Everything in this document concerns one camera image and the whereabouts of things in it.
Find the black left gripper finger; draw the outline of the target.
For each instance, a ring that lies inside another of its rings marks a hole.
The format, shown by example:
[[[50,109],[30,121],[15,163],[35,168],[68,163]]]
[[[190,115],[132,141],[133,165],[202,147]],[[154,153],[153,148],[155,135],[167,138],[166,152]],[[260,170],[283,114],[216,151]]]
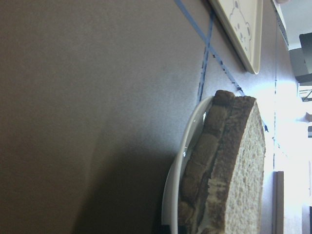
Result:
[[[157,224],[152,228],[152,234],[171,234],[170,226]]]

